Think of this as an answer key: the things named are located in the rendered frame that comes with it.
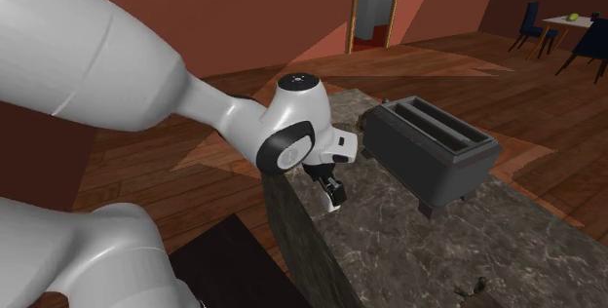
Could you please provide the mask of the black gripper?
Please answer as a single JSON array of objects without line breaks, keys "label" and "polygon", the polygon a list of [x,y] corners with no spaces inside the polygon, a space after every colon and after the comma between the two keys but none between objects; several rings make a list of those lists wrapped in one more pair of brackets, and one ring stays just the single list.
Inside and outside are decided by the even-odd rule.
[{"label": "black gripper", "polygon": [[341,181],[333,177],[333,163],[302,165],[304,172],[313,180],[319,181],[323,189],[322,204],[326,212],[334,212],[347,200],[346,191]]}]

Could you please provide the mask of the dark grey toaster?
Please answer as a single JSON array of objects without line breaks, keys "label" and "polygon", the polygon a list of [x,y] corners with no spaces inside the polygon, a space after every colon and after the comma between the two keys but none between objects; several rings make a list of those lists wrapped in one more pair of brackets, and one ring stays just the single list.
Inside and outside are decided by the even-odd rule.
[{"label": "dark grey toaster", "polygon": [[494,136],[418,96],[383,101],[362,113],[358,127],[365,157],[407,187],[428,219],[473,198],[503,150]]}]

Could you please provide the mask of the dark robot stand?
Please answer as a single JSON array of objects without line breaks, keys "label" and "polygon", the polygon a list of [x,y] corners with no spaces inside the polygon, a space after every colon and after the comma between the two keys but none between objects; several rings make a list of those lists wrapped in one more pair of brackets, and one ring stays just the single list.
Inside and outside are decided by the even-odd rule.
[{"label": "dark robot stand", "polygon": [[202,308],[312,308],[234,214],[170,255]]}]

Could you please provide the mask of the wooden framed doorway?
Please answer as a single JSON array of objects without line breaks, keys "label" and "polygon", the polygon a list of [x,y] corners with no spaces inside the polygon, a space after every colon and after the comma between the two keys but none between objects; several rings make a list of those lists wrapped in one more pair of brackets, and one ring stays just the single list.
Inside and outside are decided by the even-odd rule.
[{"label": "wooden framed doorway", "polygon": [[352,0],[346,53],[388,47],[398,0]]}]

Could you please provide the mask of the dark blue chair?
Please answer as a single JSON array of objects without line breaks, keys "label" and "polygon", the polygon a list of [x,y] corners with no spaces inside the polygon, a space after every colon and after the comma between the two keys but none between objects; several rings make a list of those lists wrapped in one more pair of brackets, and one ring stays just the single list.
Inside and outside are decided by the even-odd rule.
[{"label": "dark blue chair", "polygon": [[549,29],[545,37],[542,37],[544,28],[535,24],[538,10],[538,2],[531,2],[527,5],[524,19],[522,21],[521,28],[519,29],[519,36],[517,37],[515,42],[510,46],[509,52],[514,47],[520,48],[529,37],[538,38],[539,40],[542,40],[542,46],[539,51],[538,58],[541,57],[545,48],[547,48],[547,54],[551,52],[551,48],[553,46],[555,37],[558,34],[558,31],[555,29]]},{"label": "dark blue chair", "polygon": [[573,49],[572,55],[564,62],[555,75],[558,75],[563,69],[567,68],[576,57],[586,57],[591,60],[599,59],[601,61],[594,79],[594,84],[596,84],[608,66],[608,19],[596,19],[593,22]]}]

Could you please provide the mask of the white dining table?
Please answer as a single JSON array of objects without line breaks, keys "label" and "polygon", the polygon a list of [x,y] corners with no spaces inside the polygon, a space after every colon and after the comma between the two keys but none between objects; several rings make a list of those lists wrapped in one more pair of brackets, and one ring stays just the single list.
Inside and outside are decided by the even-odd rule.
[{"label": "white dining table", "polygon": [[556,48],[561,44],[570,29],[589,29],[593,25],[593,20],[589,17],[578,17],[577,19],[571,21],[568,19],[567,16],[563,16],[543,19],[543,23],[544,27],[542,28],[541,37],[526,59],[531,59],[540,50],[550,29],[557,29],[559,30],[559,32],[557,40],[554,42],[553,47],[549,50],[549,54],[556,50]]}]

